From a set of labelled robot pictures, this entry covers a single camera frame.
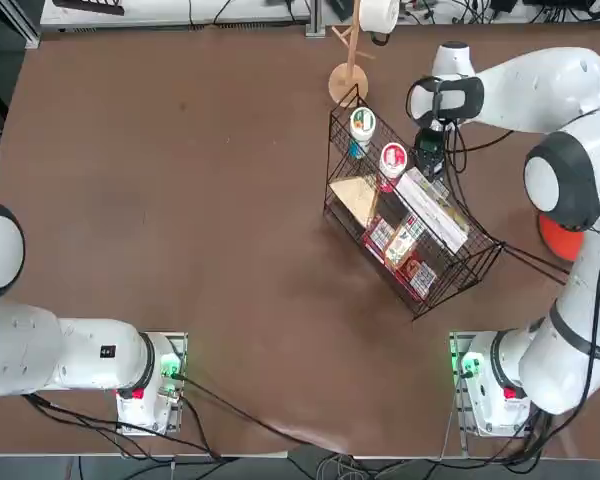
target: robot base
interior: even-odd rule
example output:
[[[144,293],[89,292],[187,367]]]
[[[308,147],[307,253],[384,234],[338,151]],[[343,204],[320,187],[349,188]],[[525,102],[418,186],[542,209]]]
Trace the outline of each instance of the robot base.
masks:
[[[520,429],[520,425],[529,417],[529,398],[506,398],[491,367],[491,343],[496,333],[453,332],[449,335],[463,437],[466,432],[482,437],[513,437],[518,430],[519,437],[527,434],[527,428]],[[458,381],[458,374],[469,377]],[[466,447],[466,437],[462,444]]]
[[[132,398],[116,394],[118,421],[151,429],[157,433],[180,431],[184,383],[168,375],[186,368],[187,334],[182,332],[146,332],[155,349],[154,369],[147,387],[133,392]],[[129,436],[150,436],[128,427],[118,429]]]

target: brown tabletop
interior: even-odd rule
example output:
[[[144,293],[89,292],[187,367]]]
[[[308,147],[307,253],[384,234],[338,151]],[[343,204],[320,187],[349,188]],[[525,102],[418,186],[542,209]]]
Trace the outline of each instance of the brown tabletop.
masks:
[[[450,39],[471,45],[478,70],[550,46],[600,54],[600,26],[409,27],[385,48],[365,35],[363,48],[377,55],[361,61],[368,101],[405,140],[415,133],[407,88]],[[9,297],[58,316],[187,331],[189,375],[323,447],[437,456],[453,387],[449,331],[522,326],[559,288],[501,257],[482,284],[411,323],[322,217],[327,78],[344,58],[338,41],[310,41],[299,28],[72,35],[29,51],[0,150],[0,201],[20,219],[28,247]],[[471,145],[501,134],[463,131]],[[547,255],[522,184],[538,138],[517,134],[472,153],[463,182],[493,234]],[[108,394],[47,396],[115,415]],[[291,446],[191,398],[222,452]],[[182,438],[196,439],[185,418]],[[600,392],[547,454],[600,458],[597,432]],[[154,453],[194,453],[150,443]],[[497,444],[471,448],[488,455]],[[95,433],[0,399],[0,453],[112,451]],[[455,427],[446,453],[461,453]]]

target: orange object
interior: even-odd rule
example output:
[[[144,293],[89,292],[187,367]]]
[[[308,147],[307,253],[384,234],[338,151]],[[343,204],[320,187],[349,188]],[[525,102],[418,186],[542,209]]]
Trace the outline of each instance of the orange object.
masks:
[[[568,262],[575,262],[582,246],[584,232],[567,230],[543,213],[538,214],[538,230],[545,245],[554,255]]]

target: white robotic arm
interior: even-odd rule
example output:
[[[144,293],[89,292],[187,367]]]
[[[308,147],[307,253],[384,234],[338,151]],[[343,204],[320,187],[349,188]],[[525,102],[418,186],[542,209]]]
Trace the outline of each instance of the white robotic arm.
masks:
[[[600,232],[600,57],[552,48],[477,74],[469,47],[438,50],[433,75],[411,89],[411,114],[424,129],[477,121],[548,134],[529,154],[524,182],[533,204],[573,229]],[[588,230],[562,294],[543,319],[521,330],[476,335],[462,369],[481,435],[512,435],[530,403],[560,414],[585,388],[600,235]],[[588,395],[600,387],[600,305]]]
[[[0,297],[24,265],[24,234],[0,204]],[[40,390],[116,390],[121,422],[165,433],[178,405],[181,358],[169,339],[109,319],[57,318],[0,300],[0,396]],[[140,434],[133,430],[127,434]]]

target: black wire rack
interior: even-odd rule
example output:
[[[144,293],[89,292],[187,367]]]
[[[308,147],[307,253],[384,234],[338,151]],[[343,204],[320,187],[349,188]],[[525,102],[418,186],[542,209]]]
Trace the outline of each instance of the black wire rack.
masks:
[[[454,250],[431,228],[427,221],[411,207],[395,189],[389,193],[377,192],[373,213],[363,225],[340,200],[332,188],[334,181],[363,179],[374,191],[377,181],[388,182],[379,170],[382,148],[390,142],[404,146],[408,152],[407,170],[423,152],[408,146],[398,134],[374,111],[376,127],[366,155],[349,132],[349,115],[353,109],[369,105],[358,94],[355,85],[329,114],[329,147],[325,182],[324,214],[337,220],[361,252],[371,261],[382,277],[414,314],[414,320],[455,295],[478,284],[489,271],[503,249],[503,243],[484,234],[475,221],[466,219],[469,226],[467,240]],[[446,190],[438,185],[438,191]],[[452,198],[447,202],[455,207]],[[408,254],[409,259],[399,268],[389,266],[382,248],[388,238],[405,220],[419,222],[419,236]]]

